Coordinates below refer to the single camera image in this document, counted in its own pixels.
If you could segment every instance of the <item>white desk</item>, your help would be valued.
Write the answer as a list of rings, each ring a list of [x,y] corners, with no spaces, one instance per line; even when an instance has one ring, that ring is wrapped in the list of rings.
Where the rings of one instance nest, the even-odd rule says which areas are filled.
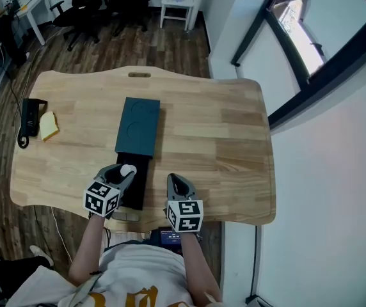
[[[23,7],[23,9],[17,12],[17,16],[18,18],[23,18],[24,16],[28,17],[28,21],[34,30],[36,37],[40,41],[41,45],[45,45],[45,40],[42,37],[40,30],[38,29],[34,16],[32,15],[32,10],[42,1],[45,3],[45,7],[47,8],[48,13],[52,15],[52,19],[55,19],[55,15],[52,11],[49,10],[48,0],[31,0],[25,7]]]

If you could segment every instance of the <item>white shoe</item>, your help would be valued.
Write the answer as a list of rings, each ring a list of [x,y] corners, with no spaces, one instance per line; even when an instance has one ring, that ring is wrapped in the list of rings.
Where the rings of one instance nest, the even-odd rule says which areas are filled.
[[[38,257],[38,256],[44,257],[48,260],[49,266],[52,267],[54,265],[54,261],[52,260],[52,258],[50,256],[48,256],[46,253],[44,253],[44,251],[41,248],[39,248],[38,246],[32,245],[29,247],[29,250],[31,250],[34,257]]]

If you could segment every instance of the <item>wood plank flooring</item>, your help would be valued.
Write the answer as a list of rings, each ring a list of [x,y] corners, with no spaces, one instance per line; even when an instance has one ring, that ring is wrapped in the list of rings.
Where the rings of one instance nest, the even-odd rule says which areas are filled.
[[[51,37],[60,29],[47,26],[42,29],[44,38],[51,38],[47,45],[36,53],[40,44],[35,36],[31,37],[26,42],[26,50],[31,53],[29,61],[20,69],[9,69],[13,78],[12,88],[18,98],[23,93],[24,97],[28,97],[38,75],[47,70],[87,73],[127,65],[156,66],[180,74],[209,77],[209,51],[203,23],[197,22],[194,30],[187,33],[183,30],[184,23],[177,20],[165,20],[163,29],[159,29],[159,19],[160,14],[153,13],[148,21],[147,32],[131,26],[124,29],[117,38],[111,36],[117,25],[117,21],[112,20],[108,26],[101,27],[99,43],[94,44],[92,39],[81,35],[72,52],[67,51],[68,41],[64,41],[62,32]],[[15,146],[13,119],[16,108],[10,82],[5,78],[0,87],[0,258],[14,260],[30,257],[28,248],[36,244],[49,252],[55,261],[55,269],[65,276],[70,262],[56,231],[51,209],[43,206],[20,207],[10,199],[10,174]],[[58,209],[54,209],[54,215],[68,251],[74,256],[87,220]],[[204,224],[202,235],[203,252],[219,282],[220,224]],[[136,239],[140,234],[113,233],[113,236],[122,241]]]

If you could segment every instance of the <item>office chair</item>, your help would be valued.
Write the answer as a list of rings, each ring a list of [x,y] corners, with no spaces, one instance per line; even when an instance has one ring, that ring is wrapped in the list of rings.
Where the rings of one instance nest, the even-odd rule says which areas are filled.
[[[147,31],[147,25],[143,20],[148,13],[150,0],[104,0],[109,16],[113,12],[120,14],[120,21],[113,36],[118,36],[129,23],[138,23],[142,31]]]
[[[93,17],[97,14],[102,1],[101,0],[72,0],[72,8],[65,12],[62,10],[60,1],[53,6],[51,10],[57,8],[60,14],[55,18],[53,24],[55,26],[65,28],[73,26],[74,28],[63,34],[64,39],[67,39],[70,34],[75,33],[68,46],[68,51],[72,51],[75,41],[81,33],[86,33],[92,36],[93,42],[98,43],[99,38],[93,29]]]

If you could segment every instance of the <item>bread slice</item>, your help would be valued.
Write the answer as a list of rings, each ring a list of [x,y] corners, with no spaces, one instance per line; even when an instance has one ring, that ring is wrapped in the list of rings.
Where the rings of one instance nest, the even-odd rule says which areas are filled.
[[[51,136],[60,131],[58,124],[56,123],[55,115],[52,111],[48,111],[41,116],[40,131],[42,141],[48,140]]]

